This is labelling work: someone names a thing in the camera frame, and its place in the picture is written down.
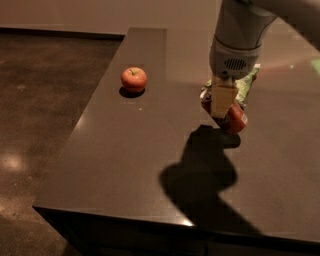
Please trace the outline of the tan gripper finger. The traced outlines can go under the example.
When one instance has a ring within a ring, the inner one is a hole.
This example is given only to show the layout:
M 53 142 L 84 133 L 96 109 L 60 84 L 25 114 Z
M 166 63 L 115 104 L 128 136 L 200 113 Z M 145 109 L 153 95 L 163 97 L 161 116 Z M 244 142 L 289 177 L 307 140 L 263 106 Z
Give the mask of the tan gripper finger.
M 238 94 L 235 80 L 229 78 L 212 77 L 211 116 L 224 118 Z

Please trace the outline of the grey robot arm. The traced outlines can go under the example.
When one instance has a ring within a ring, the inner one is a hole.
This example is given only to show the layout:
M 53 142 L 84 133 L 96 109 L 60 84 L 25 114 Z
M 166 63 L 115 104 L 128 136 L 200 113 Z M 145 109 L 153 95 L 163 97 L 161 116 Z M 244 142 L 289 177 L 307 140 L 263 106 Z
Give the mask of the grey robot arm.
M 253 70 L 276 18 L 320 50 L 320 0 L 222 0 L 210 50 L 212 117 L 227 114 L 237 93 L 235 81 Z

